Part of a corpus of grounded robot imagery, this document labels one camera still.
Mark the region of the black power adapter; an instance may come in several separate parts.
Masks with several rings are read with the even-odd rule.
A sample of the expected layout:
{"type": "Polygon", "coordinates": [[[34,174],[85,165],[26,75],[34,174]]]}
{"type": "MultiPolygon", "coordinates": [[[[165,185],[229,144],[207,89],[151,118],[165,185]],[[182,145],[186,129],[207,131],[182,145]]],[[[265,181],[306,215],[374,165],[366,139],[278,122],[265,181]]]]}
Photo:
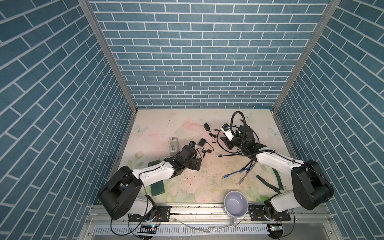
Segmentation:
{"type": "Polygon", "coordinates": [[[214,134],[212,133],[212,131],[211,131],[210,126],[209,126],[208,123],[205,123],[205,124],[204,124],[204,129],[206,130],[206,132],[209,133],[209,136],[211,136],[212,138],[216,138],[216,137],[217,137],[216,135],[214,135],[214,134]]]}
{"type": "Polygon", "coordinates": [[[214,148],[205,139],[201,139],[199,141],[199,146],[202,149],[203,153],[212,153],[214,151],[214,148]],[[209,148],[207,150],[204,148],[205,145],[209,146],[209,148]]]}

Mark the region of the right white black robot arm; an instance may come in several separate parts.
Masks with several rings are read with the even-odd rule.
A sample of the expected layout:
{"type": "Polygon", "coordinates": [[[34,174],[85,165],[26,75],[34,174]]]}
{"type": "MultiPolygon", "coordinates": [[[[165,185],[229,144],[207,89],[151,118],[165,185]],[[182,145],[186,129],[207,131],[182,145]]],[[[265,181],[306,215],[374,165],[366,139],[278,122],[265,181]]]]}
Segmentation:
{"type": "Polygon", "coordinates": [[[300,161],[281,155],[258,143],[254,131],[248,125],[221,127],[220,138],[229,150],[237,148],[237,155],[249,158],[250,163],[242,171],[250,171],[257,163],[271,167],[276,173],[279,187],[259,180],[276,192],[265,201],[264,212],[269,218],[286,210],[303,207],[313,210],[334,195],[334,188],[315,161],[300,161]]]}

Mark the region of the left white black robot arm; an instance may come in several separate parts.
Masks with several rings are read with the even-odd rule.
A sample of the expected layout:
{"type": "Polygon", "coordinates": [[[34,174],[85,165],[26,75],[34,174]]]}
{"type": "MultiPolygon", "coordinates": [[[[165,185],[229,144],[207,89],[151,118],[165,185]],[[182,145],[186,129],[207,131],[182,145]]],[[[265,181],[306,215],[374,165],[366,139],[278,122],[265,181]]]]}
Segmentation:
{"type": "Polygon", "coordinates": [[[142,169],[123,166],[100,189],[98,198],[113,221],[126,214],[151,219],[156,204],[147,194],[139,196],[142,189],[160,181],[175,178],[190,169],[199,171],[201,154],[191,146],[184,146],[174,156],[142,169]]]}

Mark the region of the lavender mug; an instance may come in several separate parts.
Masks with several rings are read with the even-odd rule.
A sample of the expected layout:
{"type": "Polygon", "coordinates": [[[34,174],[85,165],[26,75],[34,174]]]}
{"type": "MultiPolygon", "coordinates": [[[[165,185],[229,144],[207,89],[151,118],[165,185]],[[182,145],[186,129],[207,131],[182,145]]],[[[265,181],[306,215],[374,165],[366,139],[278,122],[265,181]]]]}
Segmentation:
{"type": "Polygon", "coordinates": [[[232,218],[232,225],[238,225],[238,219],[242,219],[248,211],[249,203],[245,195],[239,191],[227,193],[224,199],[226,213],[232,218]]]}

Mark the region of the green network switch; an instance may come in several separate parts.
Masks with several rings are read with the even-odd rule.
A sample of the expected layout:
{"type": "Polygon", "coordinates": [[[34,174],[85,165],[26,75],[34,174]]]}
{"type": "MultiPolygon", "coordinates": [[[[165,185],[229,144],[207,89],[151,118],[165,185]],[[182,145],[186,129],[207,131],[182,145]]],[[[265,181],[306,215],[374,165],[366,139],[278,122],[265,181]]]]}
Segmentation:
{"type": "MultiPolygon", "coordinates": [[[[154,166],[160,163],[160,160],[152,161],[148,163],[148,166],[154,166]]],[[[165,193],[164,181],[159,181],[151,185],[152,196],[158,196],[165,193]]]]}

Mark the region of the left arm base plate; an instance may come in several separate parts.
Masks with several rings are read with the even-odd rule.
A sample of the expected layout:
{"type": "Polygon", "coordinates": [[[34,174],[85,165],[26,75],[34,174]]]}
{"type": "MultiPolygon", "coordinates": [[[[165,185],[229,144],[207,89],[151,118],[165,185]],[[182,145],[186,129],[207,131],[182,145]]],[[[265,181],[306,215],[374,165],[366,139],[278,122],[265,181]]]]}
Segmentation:
{"type": "Polygon", "coordinates": [[[168,222],[170,211],[170,206],[155,206],[145,216],[129,214],[129,222],[168,222]]]}

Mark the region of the green handled pliers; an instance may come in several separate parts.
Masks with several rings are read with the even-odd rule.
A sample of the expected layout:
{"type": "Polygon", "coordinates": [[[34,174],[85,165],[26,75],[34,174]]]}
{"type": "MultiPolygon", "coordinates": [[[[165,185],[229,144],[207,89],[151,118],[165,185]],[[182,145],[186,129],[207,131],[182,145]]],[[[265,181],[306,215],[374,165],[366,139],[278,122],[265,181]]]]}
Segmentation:
{"type": "Polygon", "coordinates": [[[267,186],[268,188],[272,189],[273,191],[275,191],[276,193],[280,194],[282,193],[285,189],[284,189],[284,185],[282,183],[282,180],[281,180],[281,177],[280,177],[280,174],[278,173],[277,170],[273,169],[273,172],[277,178],[277,182],[278,182],[278,187],[275,187],[273,186],[272,184],[268,183],[265,179],[263,179],[261,176],[257,175],[257,179],[259,179],[265,186],[267,186]]]}

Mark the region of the aluminium frame rail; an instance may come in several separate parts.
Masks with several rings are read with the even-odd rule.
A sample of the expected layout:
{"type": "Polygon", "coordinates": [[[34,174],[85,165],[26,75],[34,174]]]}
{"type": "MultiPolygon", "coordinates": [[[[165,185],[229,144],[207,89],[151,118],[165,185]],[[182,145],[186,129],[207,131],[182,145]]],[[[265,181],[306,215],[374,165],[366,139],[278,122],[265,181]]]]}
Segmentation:
{"type": "MultiPolygon", "coordinates": [[[[236,227],[232,225],[232,218],[226,213],[222,203],[161,203],[160,206],[170,206],[171,211],[169,221],[161,222],[155,234],[157,237],[225,234],[265,236],[269,233],[269,225],[283,224],[285,228],[283,233],[289,237],[310,240],[319,235],[321,239],[326,240],[342,239],[325,204],[311,211],[304,208],[288,210],[291,216],[290,221],[252,222],[248,211],[242,219],[238,220],[236,227]]],[[[94,205],[79,238],[90,240],[95,236],[124,237],[132,229],[137,231],[138,223],[140,222],[129,222],[129,215],[125,215],[114,223],[102,205],[94,205]]]]}

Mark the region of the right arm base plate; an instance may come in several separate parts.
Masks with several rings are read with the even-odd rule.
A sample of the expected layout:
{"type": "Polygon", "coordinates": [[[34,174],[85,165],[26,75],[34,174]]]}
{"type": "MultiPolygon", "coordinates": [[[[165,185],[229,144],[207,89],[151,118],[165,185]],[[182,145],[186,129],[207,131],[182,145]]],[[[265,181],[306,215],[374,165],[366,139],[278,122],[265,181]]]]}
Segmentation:
{"type": "Polygon", "coordinates": [[[251,221],[290,221],[291,216],[289,211],[286,210],[284,212],[276,212],[274,210],[265,210],[264,205],[254,205],[251,204],[248,207],[251,221]]]}

